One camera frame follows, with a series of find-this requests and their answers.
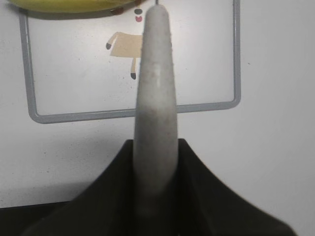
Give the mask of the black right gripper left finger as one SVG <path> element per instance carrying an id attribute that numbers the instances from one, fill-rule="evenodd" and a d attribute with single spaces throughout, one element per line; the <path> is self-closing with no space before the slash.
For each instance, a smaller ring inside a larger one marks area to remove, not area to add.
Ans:
<path id="1" fill-rule="evenodd" d="M 127 140 L 101 175 L 60 209 L 27 228 L 24 236 L 155 236 L 136 212 L 133 141 Z"/>

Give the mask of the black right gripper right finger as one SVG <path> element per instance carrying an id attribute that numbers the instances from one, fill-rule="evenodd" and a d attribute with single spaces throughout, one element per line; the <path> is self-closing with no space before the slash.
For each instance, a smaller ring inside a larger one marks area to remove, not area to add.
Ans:
<path id="1" fill-rule="evenodd" d="M 294 236 L 282 220 L 254 206 L 216 177 L 185 139 L 178 139 L 178 165 L 167 187 L 159 236 Z"/>

